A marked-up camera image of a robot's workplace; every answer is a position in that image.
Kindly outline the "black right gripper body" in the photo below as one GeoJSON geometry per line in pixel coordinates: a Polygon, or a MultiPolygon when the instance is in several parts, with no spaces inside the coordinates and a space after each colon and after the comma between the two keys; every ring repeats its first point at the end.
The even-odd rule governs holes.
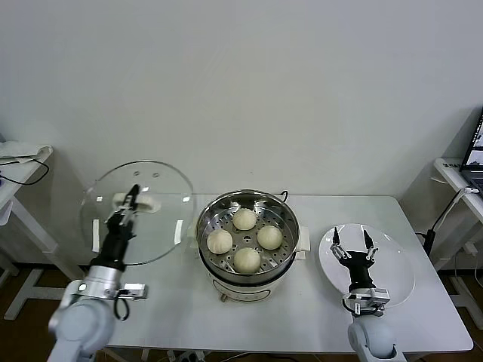
{"type": "Polygon", "coordinates": [[[348,291],[375,288],[373,279],[369,274],[369,268],[374,264],[374,261],[368,259],[366,253],[360,251],[348,251],[347,253],[349,257],[342,258],[340,264],[349,270],[351,284],[348,291]]]}

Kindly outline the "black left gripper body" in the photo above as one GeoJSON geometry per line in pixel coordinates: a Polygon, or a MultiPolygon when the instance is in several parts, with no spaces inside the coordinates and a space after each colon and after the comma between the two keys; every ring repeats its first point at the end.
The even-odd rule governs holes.
{"type": "Polygon", "coordinates": [[[108,221],[107,235],[98,256],[91,260],[91,266],[103,266],[113,269],[126,269],[124,262],[129,240],[134,237],[134,222],[121,225],[119,221],[108,221]]]}

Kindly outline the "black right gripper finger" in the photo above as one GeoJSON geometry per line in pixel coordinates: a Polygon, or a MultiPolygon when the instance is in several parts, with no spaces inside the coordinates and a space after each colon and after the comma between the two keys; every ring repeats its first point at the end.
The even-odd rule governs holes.
{"type": "Polygon", "coordinates": [[[337,260],[349,258],[349,254],[342,248],[340,244],[340,236],[336,227],[334,227],[331,252],[336,257],[337,260]]]}
{"type": "Polygon", "coordinates": [[[375,261],[374,255],[378,251],[378,248],[374,246],[373,239],[366,230],[364,230],[364,240],[365,240],[365,246],[367,248],[366,259],[374,262],[375,261]]]}

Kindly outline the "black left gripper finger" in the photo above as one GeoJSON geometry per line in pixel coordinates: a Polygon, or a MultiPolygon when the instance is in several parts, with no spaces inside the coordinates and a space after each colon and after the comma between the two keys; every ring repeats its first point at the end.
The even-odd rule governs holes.
{"type": "Polygon", "coordinates": [[[136,213],[137,196],[139,195],[139,193],[140,193],[140,186],[138,184],[134,184],[130,189],[130,191],[127,193],[128,195],[131,195],[133,197],[133,201],[131,202],[131,209],[127,210],[125,215],[122,216],[122,224],[128,224],[132,220],[134,214],[136,213]]]}
{"type": "Polygon", "coordinates": [[[133,197],[126,193],[115,193],[112,198],[112,210],[107,221],[111,220],[115,215],[124,216],[127,210],[131,209],[133,197]]]}

